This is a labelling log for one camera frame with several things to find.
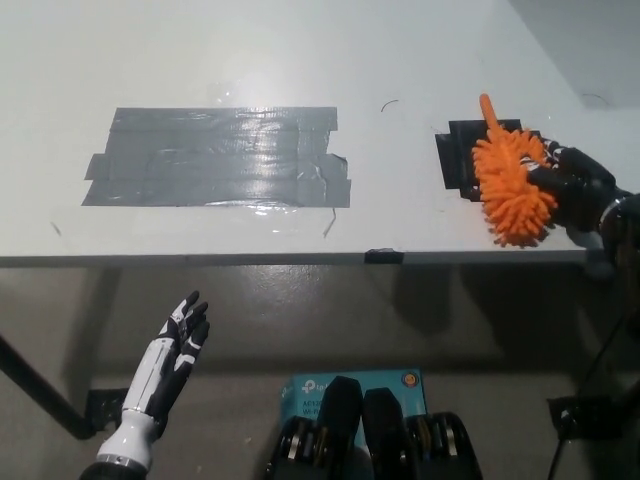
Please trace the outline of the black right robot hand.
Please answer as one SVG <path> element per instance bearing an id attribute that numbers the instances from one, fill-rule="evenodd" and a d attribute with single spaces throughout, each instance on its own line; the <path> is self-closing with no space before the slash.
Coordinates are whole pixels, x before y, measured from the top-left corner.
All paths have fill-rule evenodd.
<path id="1" fill-rule="evenodd" d="M 639 195 L 620 188 L 601 163 L 575 148 L 542 140 L 546 166 L 527 166 L 527 180 L 557 204 L 553 222 L 586 251 L 600 275 L 639 274 Z"/>

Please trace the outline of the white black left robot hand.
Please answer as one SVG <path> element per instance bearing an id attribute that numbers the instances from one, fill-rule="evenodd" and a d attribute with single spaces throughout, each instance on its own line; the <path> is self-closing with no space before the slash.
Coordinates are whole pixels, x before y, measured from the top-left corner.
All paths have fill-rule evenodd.
<path id="1" fill-rule="evenodd" d="M 153 444 L 185 387 L 207 340 L 208 304 L 192 292 L 167 317 L 149 343 L 121 408 L 121 423 L 101 445 L 94 465 L 111 476 L 144 479 L 152 466 Z"/>

